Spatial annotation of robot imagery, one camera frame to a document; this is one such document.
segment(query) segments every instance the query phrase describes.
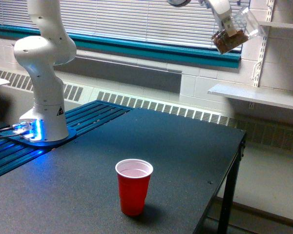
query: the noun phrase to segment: window blinds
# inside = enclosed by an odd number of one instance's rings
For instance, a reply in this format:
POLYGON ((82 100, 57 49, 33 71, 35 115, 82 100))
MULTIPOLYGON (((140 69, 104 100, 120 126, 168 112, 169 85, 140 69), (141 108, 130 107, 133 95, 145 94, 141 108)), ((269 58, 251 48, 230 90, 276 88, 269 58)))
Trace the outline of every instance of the window blinds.
MULTIPOLYGON (((233 14, 250 0, 240 2, 230 0, 233 14)), ((218 30, 197 0, 184 7, 166 0, 61 0, 61 13, 69 33, 168 45, 214 48, 210 38, 218 30)), ((0 24, 37 28, 26 0, 0 0, 0 24)))

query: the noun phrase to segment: window sill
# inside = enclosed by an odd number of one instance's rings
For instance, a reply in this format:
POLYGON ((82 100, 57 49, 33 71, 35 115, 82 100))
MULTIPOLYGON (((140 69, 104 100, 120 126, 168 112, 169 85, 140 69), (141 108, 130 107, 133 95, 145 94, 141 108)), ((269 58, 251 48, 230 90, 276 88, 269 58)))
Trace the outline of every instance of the window sill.
MULTIPOLYGON (((0 37, 18 39, 39 34, 40 32, 38 29, 0 25, 0 37)), ((236 53, 226 53, 225 55, 221 55, 217 51, 204 49, 159 45, 73 33, 69 33, 69 36, 79 47, 153 59, 170 60, 173 63, 186 62, 210 66, 238 68, 241 59, 241 55, 236 53)))

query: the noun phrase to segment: red plastic cup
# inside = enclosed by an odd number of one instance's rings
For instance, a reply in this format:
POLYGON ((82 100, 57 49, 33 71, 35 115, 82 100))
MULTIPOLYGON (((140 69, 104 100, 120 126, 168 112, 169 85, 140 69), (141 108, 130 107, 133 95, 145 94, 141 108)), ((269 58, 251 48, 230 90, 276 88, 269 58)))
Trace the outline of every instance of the red plastic cup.
POLYGON ((122 212, 129 216, 141 214, 153 172, 152 165, 139 159, 126 159, 118 162, 115 170, 122 212))

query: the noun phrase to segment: warning label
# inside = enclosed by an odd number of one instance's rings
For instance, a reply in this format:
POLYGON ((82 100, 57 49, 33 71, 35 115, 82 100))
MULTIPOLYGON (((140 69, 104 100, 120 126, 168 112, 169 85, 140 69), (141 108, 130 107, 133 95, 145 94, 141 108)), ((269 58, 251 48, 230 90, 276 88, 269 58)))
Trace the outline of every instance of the warning label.
POLYGON ((63 115, 63 114, 64 114, 64 111, 63 111, 62 107, 60 106, 60 109, 58 111, 57 116, 60 116, 60 115, 63 115))

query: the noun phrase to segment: cup rim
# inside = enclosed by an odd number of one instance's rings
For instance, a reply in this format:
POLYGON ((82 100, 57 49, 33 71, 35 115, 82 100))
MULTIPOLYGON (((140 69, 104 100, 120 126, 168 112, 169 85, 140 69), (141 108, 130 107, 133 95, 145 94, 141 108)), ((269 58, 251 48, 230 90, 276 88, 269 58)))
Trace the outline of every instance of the cup rim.
POLYGON ((125 178, 130 178, 130 179, 140 179, 140 178, 144 178, 144 177, 148 177, 150 176, 152 173, 153 173, 153 166, 147 162, 147 161, 144 161, 144 160, 141 160, 141 159, 136 159, 136 158, 129 158, 129 159, 124 159, 124 160, 121 160, 119 161, 116 165, 115 165, 115 170, 117 172, 117 174, 119 174, 120 176, 123 176, 125 178), (149 173, 147 173, 146 175, 142 175, 142 176, 128 176, 128 175, 124 175, 122 174, 120 171, 118 171, 117 169, 117 166, 125 161, 131 161, 131 160, 134 160, 134 161, 138 161, 138 162, 143 162, 145 163, 149 168, 150 168, 150 171, 149 173))

